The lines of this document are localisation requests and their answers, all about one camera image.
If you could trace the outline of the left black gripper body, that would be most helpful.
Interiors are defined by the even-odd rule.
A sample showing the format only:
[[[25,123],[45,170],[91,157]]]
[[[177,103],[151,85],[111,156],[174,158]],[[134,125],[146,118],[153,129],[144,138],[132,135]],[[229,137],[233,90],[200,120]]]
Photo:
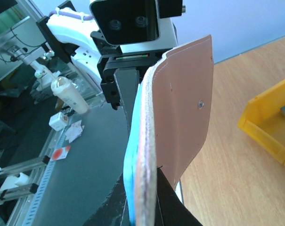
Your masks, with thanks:
[[[147,69],[156,64],[161,58],[161,50],[138,50],[132,53],[123,53],[121,46],[109,44],[102,32],[94,31],[90,34],[96,44],[101,57],[97,64],[97,69],[101,77],[101,88],[106,98],[114,110],[120,106],[120,95],[114,73],[118,69],[134,68],[138,71],[136,82],[141,83]]]

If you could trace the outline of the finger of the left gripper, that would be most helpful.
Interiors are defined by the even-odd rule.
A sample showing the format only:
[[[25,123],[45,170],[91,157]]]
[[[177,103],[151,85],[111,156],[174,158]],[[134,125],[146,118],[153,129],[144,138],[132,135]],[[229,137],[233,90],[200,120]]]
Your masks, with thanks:
[[[128,132],[131,129],[134,102],[138,90],[139,71],[135,67],[119,68],[114,72],[114,79],[124,110]]]

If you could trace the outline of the pink leather card holder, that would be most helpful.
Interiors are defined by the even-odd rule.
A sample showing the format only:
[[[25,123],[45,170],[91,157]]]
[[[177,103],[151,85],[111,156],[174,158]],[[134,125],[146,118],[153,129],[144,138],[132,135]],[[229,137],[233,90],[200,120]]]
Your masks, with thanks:
[[[212,37],[174,47],[148,68],[136,94],[123,182],[132,226],[155,224],[159,186],[174,191],[206,140]]]

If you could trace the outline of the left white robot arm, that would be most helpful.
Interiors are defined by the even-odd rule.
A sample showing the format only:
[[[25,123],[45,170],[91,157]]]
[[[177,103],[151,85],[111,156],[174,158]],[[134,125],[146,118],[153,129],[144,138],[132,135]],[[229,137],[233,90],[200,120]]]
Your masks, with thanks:
[[[113,109],[123,108],[130,127],[138,85],[164,52],[151,47],[159,39],[157,1],[96,0],[85,14],[67,0],[37,25],[61,60],[81,70]]]

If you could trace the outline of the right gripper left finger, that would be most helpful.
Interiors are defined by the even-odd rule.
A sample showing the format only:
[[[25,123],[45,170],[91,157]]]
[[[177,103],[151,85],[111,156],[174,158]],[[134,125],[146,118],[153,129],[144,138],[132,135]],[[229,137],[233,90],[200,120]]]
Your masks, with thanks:
[[[129,226],[129,213],[123,174],[117,179],[105,201],[83,226]]]

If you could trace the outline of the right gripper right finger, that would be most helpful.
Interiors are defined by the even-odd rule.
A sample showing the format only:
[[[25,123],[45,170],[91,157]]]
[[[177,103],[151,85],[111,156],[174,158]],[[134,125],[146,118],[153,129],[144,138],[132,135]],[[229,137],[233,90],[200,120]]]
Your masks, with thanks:
[[[191,214],[177,197],[161,168],[157,168],[157,226],[200,226],[201,223]]]

